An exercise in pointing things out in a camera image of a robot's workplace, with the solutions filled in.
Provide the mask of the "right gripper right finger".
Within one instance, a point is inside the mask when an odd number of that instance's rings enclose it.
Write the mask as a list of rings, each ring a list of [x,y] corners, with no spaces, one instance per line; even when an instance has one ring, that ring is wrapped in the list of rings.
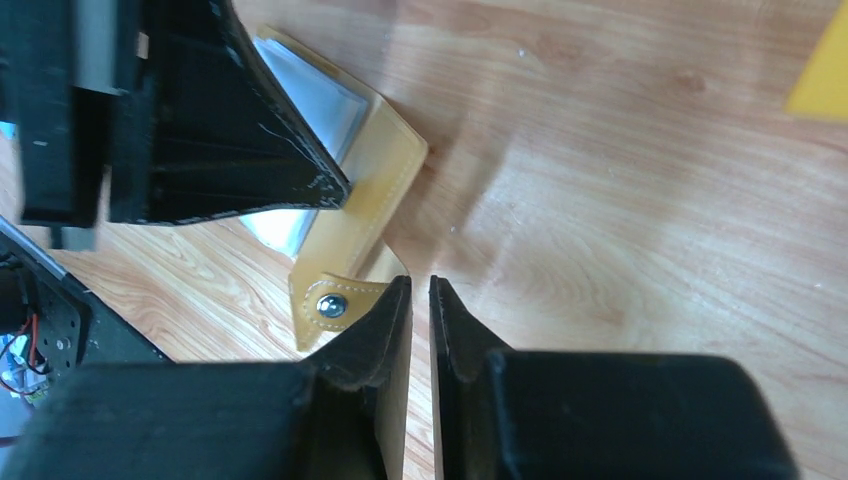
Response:
[[[430,281],[440,479],[797,479],[756,382],[698,354],[525,351]]]

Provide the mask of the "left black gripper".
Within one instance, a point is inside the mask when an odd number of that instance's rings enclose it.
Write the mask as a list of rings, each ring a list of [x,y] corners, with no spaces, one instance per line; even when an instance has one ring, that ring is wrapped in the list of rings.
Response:
[[[2,2],[1,120],[20,221],[53,249],[94,248],[111,140],[113,223],[338,209],[352,190],[229,1]]]

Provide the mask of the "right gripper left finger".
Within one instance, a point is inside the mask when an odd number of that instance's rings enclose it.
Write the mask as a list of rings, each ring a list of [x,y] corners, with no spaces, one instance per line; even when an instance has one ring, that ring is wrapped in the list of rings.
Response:
[[[297,362],[85,366],[26,425],[5,479],[399,479],[411,280]]]

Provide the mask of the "yellow plastic bin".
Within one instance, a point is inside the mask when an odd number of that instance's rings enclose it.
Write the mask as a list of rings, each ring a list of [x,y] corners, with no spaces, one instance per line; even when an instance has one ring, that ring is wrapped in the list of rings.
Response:
[[[788,113],[847,121],[847,2],[842,1],[790,92]]]

